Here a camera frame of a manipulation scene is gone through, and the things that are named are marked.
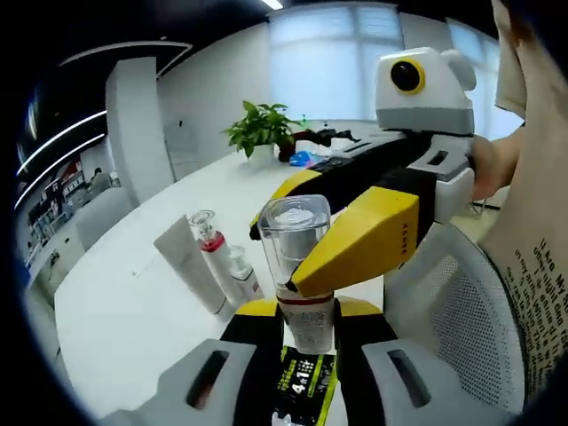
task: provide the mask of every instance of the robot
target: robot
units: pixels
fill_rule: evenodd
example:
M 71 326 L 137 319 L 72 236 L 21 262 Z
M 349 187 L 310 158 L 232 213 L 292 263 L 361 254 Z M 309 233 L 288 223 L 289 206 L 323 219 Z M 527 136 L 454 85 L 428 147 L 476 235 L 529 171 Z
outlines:
M 332 214 L 344 210 L 288 288 L 316 296 L 395 269 L 434 221 L 449 220 L 469 202 L 474 123 L 464 91 L 475 85 L 473 69 L 457 51 L 420 48 L 380 58 L 376 115 L 384 138 L 300 171 L 273 195 L 318 193 Z M 253 239 L 259 238 L 257 221 L 250 227 Z M 509 419 L 467 394 L 445 361 L 397 339 L 372 304 L 337 297 L 334 327 L 350 425 L 490 426 Z M 220 340 L 203 342 L 162 374 L 154 397 L 103 423 L 270 425 L 282 338 L 276 300 L 245 304 Z

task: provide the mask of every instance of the window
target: window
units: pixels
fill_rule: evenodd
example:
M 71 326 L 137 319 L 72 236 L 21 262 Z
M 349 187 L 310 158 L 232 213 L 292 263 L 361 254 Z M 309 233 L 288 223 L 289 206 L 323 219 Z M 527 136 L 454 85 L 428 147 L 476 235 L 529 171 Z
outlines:
M 288 116 L 375 120 L 380 56 L 403 49 L 398 15 L 382 4 L 331 4 L 270 18 L 272 100 Z
M 516 114 L 495 106 L 499 73 L 499 42 L 454 20 L 448 20 L 455 48 L 474 67 L 477 87 L 468 92 L 473 104 L 476 133 L 490 140 L 503 138 L 523 122 Z

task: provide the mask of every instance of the clear plastic cup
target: clear plastic cup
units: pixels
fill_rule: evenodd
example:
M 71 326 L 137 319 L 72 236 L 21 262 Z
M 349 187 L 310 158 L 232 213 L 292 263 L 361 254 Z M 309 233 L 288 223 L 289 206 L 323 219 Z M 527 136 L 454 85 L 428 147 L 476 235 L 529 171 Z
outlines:
M 322 195 L 269 201 L 258 228 L 282 313 L 301 353 L 325 353 L 333 342 L 333 293 L 303 297 L 286 288 L 292 274 L 329 229 L 331 212 Z

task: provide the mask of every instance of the person's hand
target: person's hand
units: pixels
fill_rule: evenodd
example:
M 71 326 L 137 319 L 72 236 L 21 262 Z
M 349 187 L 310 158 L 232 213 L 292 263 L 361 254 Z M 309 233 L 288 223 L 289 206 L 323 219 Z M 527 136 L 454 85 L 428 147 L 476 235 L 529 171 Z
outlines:
M 476 165 L 476 179 L 472 200 L 483 200 L 494 196 L 503 184 L 497 146 L 486 138 L 476 135 L 473 141 L 473 160 Z

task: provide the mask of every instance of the person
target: person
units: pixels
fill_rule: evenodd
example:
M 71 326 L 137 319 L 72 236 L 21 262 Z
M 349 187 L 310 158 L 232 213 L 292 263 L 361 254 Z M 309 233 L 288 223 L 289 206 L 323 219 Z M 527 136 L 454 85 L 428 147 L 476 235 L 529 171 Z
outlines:
M 504 280 L 525 341 L 529 401 L 568 354 L 568 71 L 558 55 L 565 51 L 554 45 L 562 37 L 545 36 L 537 7 L 493 0 L 501 47 L 496 105 L 525 123 L 494 142 L 475 137 L 473 146 L 473 198 L 510 185 L 480 246 Z
M 103 173 L 100 167 L 95 169 L 95 174 L 91 179 L 91 195 L 95 198 L 100 193 L 105 192 L 112 186 L 112 182 L 108 173 Z

